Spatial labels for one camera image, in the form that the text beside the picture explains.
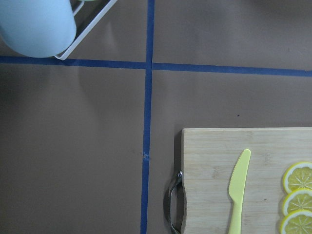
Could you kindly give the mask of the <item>bamboo cutting board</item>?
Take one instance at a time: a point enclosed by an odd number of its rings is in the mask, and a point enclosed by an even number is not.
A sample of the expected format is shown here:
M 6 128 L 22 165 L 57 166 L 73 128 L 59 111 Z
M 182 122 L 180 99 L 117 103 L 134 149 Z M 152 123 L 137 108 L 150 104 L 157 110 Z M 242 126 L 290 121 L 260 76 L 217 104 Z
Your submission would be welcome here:
M 169 188 L 183 198 L 181 226 L 173 234 L 226 234 L 234 204 L 230 177 L 242 151 L 251 159 L 246 179 L 241 232 L 277 234 L 286 193 L 283 175 L 293 164 L 312 159 L 310 127 L 186 128 L 181 136 L 181 167 Z

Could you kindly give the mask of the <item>yellow plastic knife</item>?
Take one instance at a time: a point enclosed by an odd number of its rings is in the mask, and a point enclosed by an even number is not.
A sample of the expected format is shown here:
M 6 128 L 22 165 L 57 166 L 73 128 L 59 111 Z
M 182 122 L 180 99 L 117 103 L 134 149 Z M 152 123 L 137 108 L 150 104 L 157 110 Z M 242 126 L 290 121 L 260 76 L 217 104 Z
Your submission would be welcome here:
M 242 207 L 250 158 L 251 151 L 244 149 L 232 171 L 228 188 L 229 196 L 233 202 L 229 234 L 241 233 Z

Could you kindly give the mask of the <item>light blue cup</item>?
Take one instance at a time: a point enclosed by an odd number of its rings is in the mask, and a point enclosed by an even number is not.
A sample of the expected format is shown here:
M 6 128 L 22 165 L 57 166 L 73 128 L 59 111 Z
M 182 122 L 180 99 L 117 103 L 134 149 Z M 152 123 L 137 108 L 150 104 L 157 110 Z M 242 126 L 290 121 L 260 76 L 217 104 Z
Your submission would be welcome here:
M 0 36 L 15 52 L 47 58 L 66 50 L 77 28 L 68 0 L 2 0 Z

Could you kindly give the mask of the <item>lemon slice far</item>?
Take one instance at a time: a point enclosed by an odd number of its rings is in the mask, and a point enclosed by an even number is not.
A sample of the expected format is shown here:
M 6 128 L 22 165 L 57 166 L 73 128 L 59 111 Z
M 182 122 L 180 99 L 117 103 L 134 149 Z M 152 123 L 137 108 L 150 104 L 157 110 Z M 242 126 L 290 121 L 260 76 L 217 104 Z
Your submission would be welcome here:
M 302 161 L 290 166 L 282 177 L 284 191 L 289 194 L 297 189 L 312 189 L 312 163 Z

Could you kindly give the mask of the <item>lemon slice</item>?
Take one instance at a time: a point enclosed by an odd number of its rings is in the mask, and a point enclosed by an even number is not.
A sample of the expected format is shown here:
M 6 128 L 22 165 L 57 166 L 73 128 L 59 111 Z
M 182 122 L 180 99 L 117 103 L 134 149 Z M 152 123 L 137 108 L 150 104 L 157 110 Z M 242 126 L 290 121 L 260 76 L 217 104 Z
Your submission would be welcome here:
M 312 191 L 310 189 L 297 189 L 289 193 L 282 204 L 284 216 L 296 211 L 312 211 Z
M 312 163 L 302 161 L 290 166 L 282 177 L 284 191 L 289 194 L 297 189 L 312 189 Z
M 311 234 L 312 213 L 308 210 L 300 210 L 285 216 L 280 225 L 281 234 Z

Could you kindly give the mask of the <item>lemon slice middle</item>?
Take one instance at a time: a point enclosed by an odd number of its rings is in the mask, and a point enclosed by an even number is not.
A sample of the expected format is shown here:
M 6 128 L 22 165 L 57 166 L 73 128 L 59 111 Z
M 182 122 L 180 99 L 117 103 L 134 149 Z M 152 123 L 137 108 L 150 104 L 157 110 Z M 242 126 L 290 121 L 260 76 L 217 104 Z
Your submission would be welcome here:
M 282 204 L 284 216 L 296 211 L 312 211 L 312 191 L 310 189 L 297 189 L 289 193 Z

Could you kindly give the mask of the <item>lemon slice near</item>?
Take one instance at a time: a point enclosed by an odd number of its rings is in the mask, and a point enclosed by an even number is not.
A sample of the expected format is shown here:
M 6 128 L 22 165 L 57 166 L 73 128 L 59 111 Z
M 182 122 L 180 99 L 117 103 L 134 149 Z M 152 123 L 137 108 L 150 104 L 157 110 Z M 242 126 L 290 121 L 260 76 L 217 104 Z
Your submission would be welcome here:
M 300 210 L 285 216 L 280 225 L 281 234 L 311 234 L 312 213 L 308 210 Z

